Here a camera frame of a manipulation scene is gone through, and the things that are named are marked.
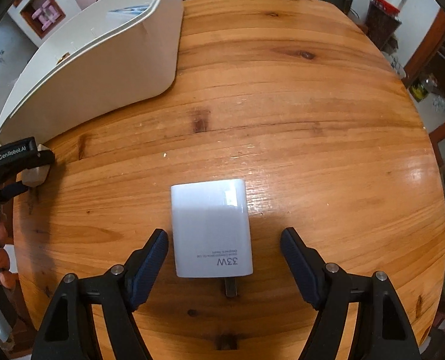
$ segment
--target blue textured pad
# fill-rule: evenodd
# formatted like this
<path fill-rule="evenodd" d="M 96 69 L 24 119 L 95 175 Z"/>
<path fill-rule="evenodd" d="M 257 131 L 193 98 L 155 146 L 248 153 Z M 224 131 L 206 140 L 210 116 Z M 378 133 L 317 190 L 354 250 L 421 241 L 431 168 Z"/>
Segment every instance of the blue textured pad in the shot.
<path fill-rule="evenodd" d="M 323 302 L 318 292 L 318 278 L 287 229 L 281 233 L 281 251 L 303 299 L 318 310 Z"/>
<path fill-rule="evenodd" d="M 133 310 L 136 310 L 148 300 L 159 269 L 161 269 L 166 258 L 168 248 L 167 233 L 162 231 L 132 280 L 129 303 Z"/>

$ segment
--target wooden door frame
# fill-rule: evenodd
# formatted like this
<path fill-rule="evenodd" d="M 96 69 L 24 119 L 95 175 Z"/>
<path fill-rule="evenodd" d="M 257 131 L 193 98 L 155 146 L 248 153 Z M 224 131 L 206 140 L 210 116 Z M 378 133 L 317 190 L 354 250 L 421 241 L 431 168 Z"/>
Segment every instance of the wooden door frame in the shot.
<path fill-rule="evenodd" d="M 406 88 L 412 84 L 435 53 L 438 52 L 444 40 L 445 12 L 440 8 L 423 41 L 404 67 L 406 77 L 402 79 L 402 82 Z"/>

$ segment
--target red object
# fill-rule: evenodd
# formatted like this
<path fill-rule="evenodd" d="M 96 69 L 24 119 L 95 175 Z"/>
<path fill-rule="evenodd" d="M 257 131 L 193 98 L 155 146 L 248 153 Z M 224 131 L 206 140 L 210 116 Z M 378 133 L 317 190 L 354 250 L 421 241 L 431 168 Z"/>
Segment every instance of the red object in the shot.
<path fill-rule="evenodd" d="M 374 0 L 374 2 L 381 7 L 388 15 L 397 16 L 400 9 L 397 9 L 394 5 L 388 3 L 386 0 Z"/>

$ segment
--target white charger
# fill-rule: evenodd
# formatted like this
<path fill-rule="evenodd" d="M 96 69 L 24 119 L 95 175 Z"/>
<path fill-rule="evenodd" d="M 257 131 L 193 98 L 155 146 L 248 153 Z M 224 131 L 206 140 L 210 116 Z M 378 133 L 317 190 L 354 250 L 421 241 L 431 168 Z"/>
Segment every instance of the white charger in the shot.
<path fill-rule="evenodd" d="M 177 276 L 234 278 L 253 273 L 244 180 L 173 185 L 171 206 Z"/>

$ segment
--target wooden table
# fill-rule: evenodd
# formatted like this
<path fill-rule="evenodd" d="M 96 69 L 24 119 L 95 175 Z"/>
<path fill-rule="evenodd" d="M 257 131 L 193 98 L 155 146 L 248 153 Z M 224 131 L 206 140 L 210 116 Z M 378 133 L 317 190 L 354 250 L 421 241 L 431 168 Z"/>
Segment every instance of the wooden table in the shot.
<path fill-rule="evenodd" d="M 445 266 L 434 153 L 401 81 L 330 4 L 186 1 L 171 88 L 48 146 L 57 164 L 16 200 L 14 215 L 36 326 L 64 274 L 101 274 L 155 228 L 171 233 L 171 185 L 244 178 L 254 273 L 228 300 L 218 279 L 176 277 L 170 247 L 135 313 L 155 360 L 298 358 L 315 311 L 279 251 L 287 226 L 350 273 L 386 271 L 417 340 L 429 330 Z M 103 353 L 113 358 L 94 309 Z M 239 350 L 216 350 L 226 333 L 237 335 Z"/>

